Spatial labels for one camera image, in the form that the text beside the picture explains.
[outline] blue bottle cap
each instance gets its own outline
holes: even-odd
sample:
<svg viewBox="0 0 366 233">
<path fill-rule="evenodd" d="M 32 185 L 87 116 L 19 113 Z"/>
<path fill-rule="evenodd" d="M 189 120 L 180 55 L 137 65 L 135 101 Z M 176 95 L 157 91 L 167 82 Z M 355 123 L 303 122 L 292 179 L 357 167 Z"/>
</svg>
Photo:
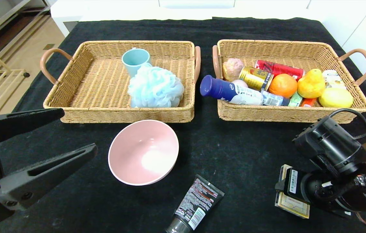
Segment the blue bottle cap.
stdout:
<svg viewBox="0 0 366 233">
<path fill-rule="evenodd" d="M 200 84 L 200 94 L 202 96 L 211 96 L 220 99 L 222 84 L 221 80 L 213 78 L 211 75 L 206 75 Z"/>
</svg>

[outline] robotic arm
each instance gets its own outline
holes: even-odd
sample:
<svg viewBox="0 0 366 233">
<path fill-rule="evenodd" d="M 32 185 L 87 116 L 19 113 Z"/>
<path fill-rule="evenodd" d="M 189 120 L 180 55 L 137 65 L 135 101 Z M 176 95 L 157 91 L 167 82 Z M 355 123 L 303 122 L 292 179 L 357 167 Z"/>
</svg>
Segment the robotic arm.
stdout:
<svg viewBox="0 0 366 233">
<path fill-rule="evenodd" d="M 63 117 L 63 109 L 41 109 L 0 115 L 0 142 Z M 25 210 L 94 158 L 93 143 L 4 176 L 0 161 L 0 222 Z"/>
<path fill-rule="evenodd" d="M 293 142 L 318 170 L 289 168 L 275 189 L 301 202 L 345 216 L 344 212 L 366 211 L 366 143 L 359 143 L 331 117 L 351 109 L 340 109 L 320 119 L 297 135 Z"/>
</svg>

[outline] white furniture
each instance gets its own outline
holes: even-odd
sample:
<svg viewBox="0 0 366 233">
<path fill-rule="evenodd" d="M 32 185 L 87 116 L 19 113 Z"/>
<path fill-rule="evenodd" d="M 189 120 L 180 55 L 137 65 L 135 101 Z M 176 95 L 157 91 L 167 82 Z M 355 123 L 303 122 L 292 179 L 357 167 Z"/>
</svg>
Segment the white furniture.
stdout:
<svg viewBox="0 0 366 233">
<path fill-rule="evenodd" d="M 322 22 L 345 51 L 366 49 L 366 0 L 57 0 L 51 15 L 65 36 L 78 21 L 302 17 Z M 361 55 L 351 59 L 366 70 Z"/>
</svg>

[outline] wicker basket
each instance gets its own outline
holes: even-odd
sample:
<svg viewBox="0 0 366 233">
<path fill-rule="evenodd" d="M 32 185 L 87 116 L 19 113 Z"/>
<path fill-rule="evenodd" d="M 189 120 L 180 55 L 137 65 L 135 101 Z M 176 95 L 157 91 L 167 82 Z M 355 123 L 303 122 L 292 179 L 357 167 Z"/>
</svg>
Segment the wicker basket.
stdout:
<svg viewBox="0 0 366 233">
<path fill-rule="evenodd" d="M 280 64 L 302 68 L 306 72 L 313 68 L 336 70 L 354 98 L 352 109 L 366 112 L 366 97 L 359 85 L 366 79 L 366 73 L 354 81 L 343 64 L 343 60 L 355 52 L 366 51 L 354 49 L 338 57 L 331 46 L 319 42 L 303 41 L 263 41 L 263 40 L 220 40 L 213 46 L 214 70 L 217 78 L 222 77 L 222 63 L 229 58 L 241 59 L 246 66 L 254 66 L 256 60 L 262 59 Z M 290 106 L 253 106 L 234 105 L 218 100 L 218 115 L 226 121 L 280 121 L 280 122 L 315 122 L 329 115 L 337 108 L 322 107 L 317 101 L 311 108 Z M 333 118 L 338 123 L 350 123 L 355 115 L 343 112 Z"/>
<path fill-rule="evenodd" d="M 122 55 L 134 47 L 146 49 L 151 63 L 168 69 L 180 78 L 184 93 L 178 107 L 131 108 L 129 76 Z M 70 60 L 58 80 L 47 71 L 45 62 L 54 52 Z M 194 118 L 194 91 L 200 72 L 200 47 L 190 41 L 87 41 L 73 57 L 60 49 L 42 56 L 41 69 L 54 84 L 44 108 L 60 107 L 64 123 L 131 123 L 144 119 L 185 123 Z"/>
</svg>

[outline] orange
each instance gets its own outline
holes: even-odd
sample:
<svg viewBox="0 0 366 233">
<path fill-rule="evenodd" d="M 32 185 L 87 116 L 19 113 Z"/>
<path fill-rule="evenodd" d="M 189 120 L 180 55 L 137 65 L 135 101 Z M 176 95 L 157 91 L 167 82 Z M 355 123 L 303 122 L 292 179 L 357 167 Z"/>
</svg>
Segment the orange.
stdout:
<svg viewBox="0 0 366 233">
<path fill-rule="evenodd" d="M 279 74 L 273 78 L 268 91 L 285 98 L 291 98 L 298 89 L 298 84 L 291 75 Z"/>
</svg>

